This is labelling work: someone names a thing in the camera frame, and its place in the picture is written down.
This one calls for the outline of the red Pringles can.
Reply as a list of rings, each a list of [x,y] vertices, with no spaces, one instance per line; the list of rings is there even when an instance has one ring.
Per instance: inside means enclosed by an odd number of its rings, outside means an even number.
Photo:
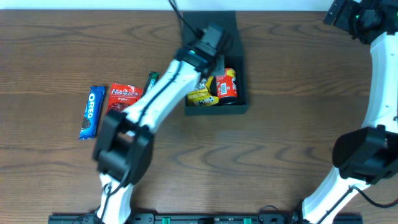
[[[238,91],[234,69],[226,68],[224,75],[216,77],[216,92],[221,105],[229,105],[237,102]]]

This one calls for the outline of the yellow Hacks candy bag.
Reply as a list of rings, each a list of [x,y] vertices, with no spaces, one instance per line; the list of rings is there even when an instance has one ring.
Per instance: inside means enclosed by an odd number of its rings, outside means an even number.
[[[187,95],[188,106],[214,106],[219,98],[211,94],[211,83],[214,77],[202,78],[193,91]]]

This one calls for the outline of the dark green box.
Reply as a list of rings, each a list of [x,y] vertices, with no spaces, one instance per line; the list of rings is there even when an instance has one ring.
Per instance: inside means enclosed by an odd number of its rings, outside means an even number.
[[[202,30],[214,23],[226,31],[227,44],[224,48],[225,68],[236,72],[238,100],[234,104],[214,106],[188,106],[185,102],[185,115],[244,114],[248,110],[248,92],[243,43],[239,37],[234,11],[186,11],[183,18],[196,30]]]

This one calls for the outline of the red Hacks candy bag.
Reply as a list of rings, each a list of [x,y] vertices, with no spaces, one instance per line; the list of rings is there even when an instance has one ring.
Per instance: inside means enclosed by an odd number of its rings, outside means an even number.
[[[120,83],[113,83],[108,100],[108,109],[122,112],[141,99],[143,89]]]

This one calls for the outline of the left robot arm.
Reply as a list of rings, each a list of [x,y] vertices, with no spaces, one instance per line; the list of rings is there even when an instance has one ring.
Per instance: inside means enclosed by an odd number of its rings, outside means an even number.
[[[93,150],[103,188],[96,223],[126,223],[134,186],[148,169],[155,134],[177,103],[211,75],[229,41],[227,31],[211,23],[178,49],[150,92],[123,111],[109,110]]]

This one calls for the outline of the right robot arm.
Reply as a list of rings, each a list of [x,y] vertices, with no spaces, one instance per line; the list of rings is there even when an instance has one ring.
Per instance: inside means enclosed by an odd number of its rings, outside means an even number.
[[[291,223],[341,223],[339,212],[357,194],[375,207],[397,205],[377,203],[364,193],[397,174],[397,1],[334,0],[323,21],[370,46],[369,103],[361,129],[336,140],[331,171],[299,203]]]

